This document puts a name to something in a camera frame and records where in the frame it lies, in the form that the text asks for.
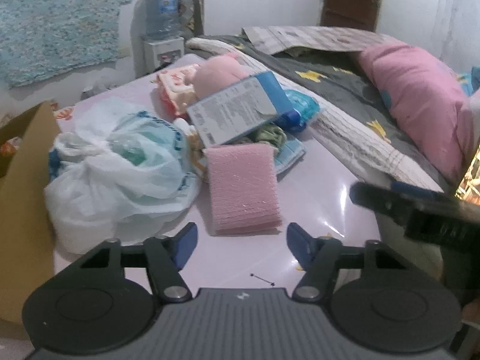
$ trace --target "bedding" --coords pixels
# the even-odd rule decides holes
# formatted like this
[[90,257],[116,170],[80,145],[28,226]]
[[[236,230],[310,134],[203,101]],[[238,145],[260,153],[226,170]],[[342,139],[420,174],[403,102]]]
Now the bedding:
[[455,73],[429,52],[403,42],[369,47],[358,60],[402,131],[446,178],[459,181],[466,151],[460,142],[469,140],[473,125],[467,118],[458,120],[467,96]]
[[[195,47],[196,54],[204,58],[212,56],[213,53],[218,54],[238,50],[232,45],[218,42],[217,40],[209,40],[208,44],[203,44],[202,47],[204,50],[201,49],[198,43],[189,44],[191,47]],[[235,44],[239,48],[243,47],[240,43]],[[245,60],[243,63],[248,63],[254,71],[267,70],[265,65],[260,64],[255,59],[250,59],[246,54],[240,52],[238,55],[241,56],[242,62]],[[285,54],[284,57],[291,59],[287,54]],[[349,68],[347,65],[341,65],[342,61],[339,60],[337,62],[345,70]],[[194,54],[186,54],[183,57],[183,63],[186,65],[195,64],[201,63],[201,60]],[[378,216],[375,218],[375,215],[371,211],[354,206],[347,197],[349,185],[353,182],[352,180],[357,179],[352,173],[361,175],[362,169],[360,167],[354,168],[357,159],[359,162],[361,161],[362,166],[372,164],[370,169],[375,167],[375,169],[382,172],[389,172],[393,177],[411,184],[424,185],[426,188],[432,188],[434,190],[440,189],[438,185],[432,181],[414,161],[399,153],[370,128],[349,117],[345,112],[341,110],[336,111],[336,107],[329,102],[297,85],[293,81],[287,80],[279,75],[277,75],[277,78],[284,87],[298,90],[314,97],[323,107],[322,120],[316,123],[315,126],[308,128],[300,136],[306,147],[307,155],[289,171],[288,176],[280,178],[279,198],[285,223],[288,221],[298,222],[304,228],[314,230],[316,236],[336,236],[338,232],[344,244],[359,246],[363,244],[365,239],[376,239],[378,237],[378,227],[376,223],[379,221],[379,223],[382,224],[380,228],[382,239],[424,271],[434,277],[438,277],[442,270],[442,259],[439,248],[417,244],[403,238],[403,231],[399,226],[394,225],[392,221],[388,221],[388,218],[379,218]],[[157,85],[154,75],[150,75],[123,85],[120,88],[86,99],[73,107],[59,110],[55,113],[55,116],[61,129],[68,131],[78,116],[89,109],[92,104],[110,96],[118,96],[133,103],[149,104],[150,107],[153,105],[161,115],[160,104],[158,102],[159,94],[156,88]],[[340,159],[341,162],[344,162],[346,167],[343,167],[334,156]],[[339,175],[345,175],[347,177],[339,178]],[[378,184],[379,175],[384,176],[384,173],[375,173],[374,177],[368,174],[364,179]],[[181,228],[183,224],[193,220],[197,222],[197,224],[200,224],[201,229],[204,229],[203,219],[210,216],[210,207],[205,201],[207,196],[207,191],[204,190],[201,193],[201,197],[194,204],[193,208],[189,210],[188,215],[178,224],[177,228]],[[358,212],[360,215],[350,217],[351,211]],[[387,221],[387,225],[381,222],[382,219]],[[197,250],[197,256],[199,256],[198,264],[202,266],[206,265],[205,269],[209,272],[209,277],[213,280],[209,285],[214,286],[217,283],[215,280],[218,280],[218,283],[222,285],[228,283],[232,286],[238,286],[238,282],[235,282],[236,275],[233,275],[235,278],[227,278],[228,269],[224,269],[224,264],[222,264],[222,274],[225,275],[225,277],[220,280],[220,278],[215,275],[215,272],[219,269],[217,258],[211,261],[212,265],[206,264],[205,256],[211,248],[210,242],[215,242],[215,245],[221,248],[220,244],[226,241],[206,237],[203,232],[204,230],[202,230],[200,234],[201,237],[204,238],[199,242],[199,245],[203,245],[203,249],[202,251]],[[232,258],[235,259],[238,257],[239,268],[237,269],[249,270],[250,266],[244,266],[243,263],[245,256],[244,251],[247,250],[255,252],[253,253],[255,255],[261,255],[260,251],[265,250],[265,245],[259,242],[260,238],[229,238],[231,241],[228,244],[230,249],[228,249],[226,257],[230,258],[233,256]],[[268,242],[270,256],[268,260],[271,260],[275,266],[279,266],[278,264],[281,265],[283,255],[280,255],[279,252],[276,251],[276,248],[277,246],[284,247],[284,243],[278,241],[277,245],[277,238],[271,238],[269,235],[265,235],[265,242]],[[232,248],[238,248],[238,254],[236,254]],[[61,269],[64,265],[60,261],[57,262],[56,266]],[[229,265],[229,269],[235,270],[236,268]],[[191,277],[195,278],[197,274],[196,271],[193,271],[191,272]],[[188,282],[190,288],[195,287],[194,284],[196,281],[194,279],[192,280],[193,282]],[[278,282],[281,286],[289,286],[289,283],[280,277],[273,276],[272,281]]]
[[245,37],[214,36],[189,40],[187,51],[201,57],[235,51],[254,71],[273,70],[285,89],[314,97],[324,110],[312,133],[358,177],[378,184],[378,173],[433,190],[451,185],[412,139],[402,132],[380,93],[342,52],[310,50],[297,58],[287,52],[268,55]]
[[[169,68],[201,62],[195,55],[187,54]],[[57,111],[55,115],[59,127],[62,131],[71,131],[85,112],[111,97],[140,104],[147,112],[168,117],[160,106],[155,76],[156,73],[150,74],[85,99],[63,110],[68,112]],[[363,246],[366,240],[379,238],[373,212],[354,205],[348,198],[348,190],[357,181],[356,177],[313,137],[304,136],[303,144],[308,155],[298,161],[277,184],[284,221],[278,230],[272,229],[252,237],[210,237],[212,208],[206,184],[185,215],[164,228],[165,235],[174,236],[189,222],[195,222],[198,226],[198,246],[182,270],[182,277],[193,293],[200,286],[270,286],[250,276],[250,273],[255,273],[274,282],[277,287],[285,287],[291,294],[304,271],[298,269],[298,263],[292,259],[285,242],[285,230],[290,222],[297,222],[313,237],[335,237],[348,246]],[[69,264],[66,258],[73,257],[62,253],[61,249],[56,250],[55,272]],[[149,288],[145,270],[126,270],[125,273],[128,279]]]
[[369,45],[381,44],[388,35],[345,27],[270,26],[242,28],[254,48],[273,55],[293,49],[326,51],[361,51]]
[[[345,54],[314,51],[303,53],[298,59],[287,53],[271,56],[256,50],[247,39],[234,36],[194,38],[186,45],[186,53],[194,52],[205,59],[212,55],[237,52],[237,60],[253,72],[271,69],[284,89],[293,89],[313,97],[322,107],[322,112],[300,138],[314,137],[358,178],[385,187],[393,178],[434,191],[453,189],[416,149],[411,139],[395,126],[378,90],[366,76],[356,71]],[[343,74],[338,75],[338,81],[320,75],[326,76],[328,73],[332,77],[333,73]],[[325,100],[316,93],[317,90],[325,93],[325,96],[330,93],[332,98]],[[368,122],[363,123],[356,118],[363,121],[378,119],[378,124],[385,126],[388,136],[382,137],[380,131],[374,132],[367,125]],[[419,159],[423,159],[423,168],[388,143],[387,140],[391,138],[405,152],[412,150]],[[323,166],[322,162],[318,162],[317,166]],[[376,221],[387,245],[433,277],[439,277],[443,266],[439,247],[404,238],[404,230],[384,215],[377,214]]]
[[473,95],[480,87],[480,66],[472,67],[469,73],[457,73],[457,81],[465,95]]

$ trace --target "blue rug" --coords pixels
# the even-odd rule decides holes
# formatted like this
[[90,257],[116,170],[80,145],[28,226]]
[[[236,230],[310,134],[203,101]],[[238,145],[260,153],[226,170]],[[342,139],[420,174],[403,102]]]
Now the blue rug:
[[10,86],[117,60],[120,5],[132,0],[0,0],[0,79]]

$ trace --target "cardboard box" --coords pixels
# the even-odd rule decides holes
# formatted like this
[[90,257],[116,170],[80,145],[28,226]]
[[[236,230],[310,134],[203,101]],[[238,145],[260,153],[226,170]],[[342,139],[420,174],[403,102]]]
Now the cardboard box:
[[15,154],[0,155],[0,320],[10,323],[3,325],[21,326],[23,303],[53,276],[54,239],[43,190],[58,133],[48,103],[0,128],[0,143],[22,138]]

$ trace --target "plastic bag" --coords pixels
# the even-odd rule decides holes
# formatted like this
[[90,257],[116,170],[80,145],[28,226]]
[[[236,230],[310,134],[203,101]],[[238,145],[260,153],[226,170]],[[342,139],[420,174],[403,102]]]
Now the plastic bag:
[[184,134],[140,105],[110,98],[57,136],[46,206],[58,240],[83,254],[108,238],[143,241],[198,195]]

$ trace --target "product box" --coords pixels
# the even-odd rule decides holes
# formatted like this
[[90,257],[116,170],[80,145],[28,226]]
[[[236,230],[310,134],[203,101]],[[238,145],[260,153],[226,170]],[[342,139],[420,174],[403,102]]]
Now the product box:
[[4,326],[22,325],[23,303],[53,276],[54,239],[43,190],[58,133],[48,103],[0,128],[0,145],[21,138],[16,151],[0,154],[0,337]]
[[160,101],[172,117],[186,117],[187,107],[197,102],[193,85],[185,85],[185,76],[195,74],[199,64],[163,69],[157,74]]
[[293,109],[270,71],[248,77],[187,108],[206,148],[232,142]]

